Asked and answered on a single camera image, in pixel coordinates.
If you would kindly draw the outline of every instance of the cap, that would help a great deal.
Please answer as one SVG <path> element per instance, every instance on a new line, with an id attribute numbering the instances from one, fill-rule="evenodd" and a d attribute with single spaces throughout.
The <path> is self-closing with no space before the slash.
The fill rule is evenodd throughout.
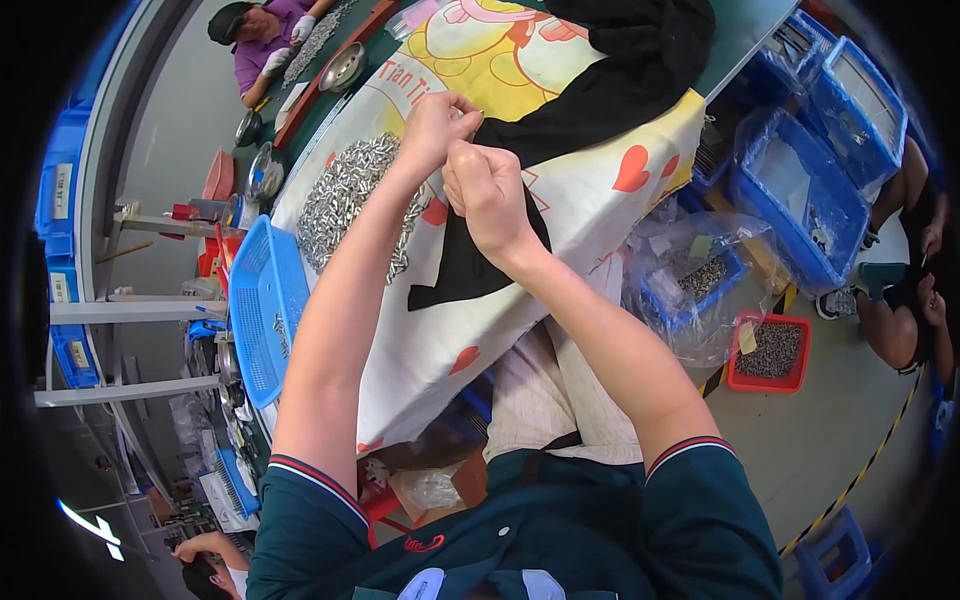
<path id="1" fill-rule="evenodd" d="M 243 15 L 253 4 L 249 2 L 231 2 L 217 11 L 206 26 L 206 32 L 213 41 L 229 46 L 235 41 Z"/>

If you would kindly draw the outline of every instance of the white glove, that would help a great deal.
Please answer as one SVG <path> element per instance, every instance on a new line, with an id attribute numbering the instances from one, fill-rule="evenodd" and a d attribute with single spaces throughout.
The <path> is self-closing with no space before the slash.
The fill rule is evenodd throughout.
<path id="1" fill-rule="evenodd" d="M 267 57 L 267 63 L 263 65 L 263 70 L 260 73 L 264 77 L 272 77 L 275 72 L 277 72 L 287 61 L 290 59 L 290 55 L 294 52 L 293 48 L 280 48 L 279 50 L 274 50 L 269 57 Z"/>
<path id="2" fill-rule="evenodd" d="M 290 34 L 290 41 L 292 43 L 302 44 L 306 41 L 307 37 L 310 35 L 310 32 L 313 31 L 313 26 L 317 24 L 317 19 L 313 18 L 309 14 L 305 14 L 297 21 L 297 24 L 294 25 L 294 31 Z"/>

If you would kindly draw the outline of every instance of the sneaker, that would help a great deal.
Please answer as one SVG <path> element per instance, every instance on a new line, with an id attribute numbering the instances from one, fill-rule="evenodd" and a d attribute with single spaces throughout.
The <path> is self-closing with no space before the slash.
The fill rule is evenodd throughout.
<path id="1" fill-rule="evenodd" d="M 833 290 L 817 299 L 817 314 L 821 319 L 835 321 L 843 317 L 856 314 L 856 293 L 860 290 L 855 285 Z"/>
<path id="2" fill-rule="evenodd" d="M 860 242 L 860 250 L 867 251 L 874 246 L 874 244 L 880 243 L 879 234 L 874 231 L 873 228 L 867 226 L 867 233 L 863 236 L 863 241 Z"/>

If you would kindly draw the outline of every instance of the green polo shirt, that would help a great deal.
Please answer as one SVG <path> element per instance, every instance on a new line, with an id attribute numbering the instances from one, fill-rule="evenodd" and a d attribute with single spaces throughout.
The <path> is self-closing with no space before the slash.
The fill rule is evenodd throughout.
<path id="1" fill-rule="evenodd" d="M 318 470 L 275 455 L 247 599 L 460 600 L 478 587 L 536 599 L 550 597 L 537 591 L 544 579 L 571 600 L 781 596 L 773 536 L 723 440 L 675 444 L 649 475 L 643 464 L 547 456 L 538 483 L 522 486 L 520 468 L 534 452 L 493 459 L 489 495 L 476 508 L 373 551 L 355 499 Z M 434 584 L 411 583 L 428 575 Z"/>

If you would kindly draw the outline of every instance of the beige pants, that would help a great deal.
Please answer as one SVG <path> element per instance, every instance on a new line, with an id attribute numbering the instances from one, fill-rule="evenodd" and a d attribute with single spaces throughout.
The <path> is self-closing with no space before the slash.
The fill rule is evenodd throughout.
<path id="1" fill-rule="evenodd" d="M 617 303 L 622 281 L 623 262 L 616 253 L 587 277 L 593 289 Z M 605 465 L 643 462 L 633 424 L 566 332 L 547 317 L 496 363 L 484 459 L 518 448 L 540 449 L 576 430 L 582 445 L 549 452 Z"/>

